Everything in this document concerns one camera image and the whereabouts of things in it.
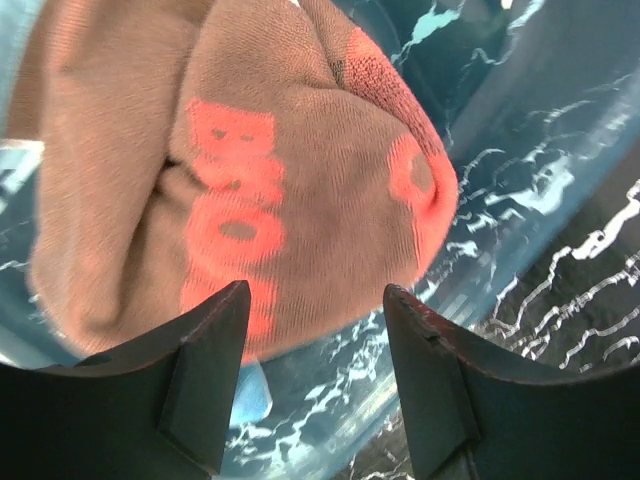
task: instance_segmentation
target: plastic bin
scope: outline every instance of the plastic bin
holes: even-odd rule
[[[37,3],[21,12],[17,0],[0,7],[0,48],[9,52],[0,65],[0,107]],[[446,318],[471,326],[638,134],[640,3],[336,3],[401,69],[445,139],[460,205],[415,290]],[[1,151],[0,171],[20,155],[29,158]],[[15,181],[15,165],[9,170],[5,178]],[[39,323],[24,287],[35,228],[33,178],[24,180],[0,213],[0,354],[36,368],[70,359]],[[229,431],[223,478],[332,478],[398,408],[380,312],[264,369],[273,410],[259,424]]]

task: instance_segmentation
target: fabric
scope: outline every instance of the fabric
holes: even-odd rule
[[[30,287],[111,348],[236,279],[244,362],[409,286],[457,200],[432,124],[329,0],[50,0],[8,119],[45,143]]]

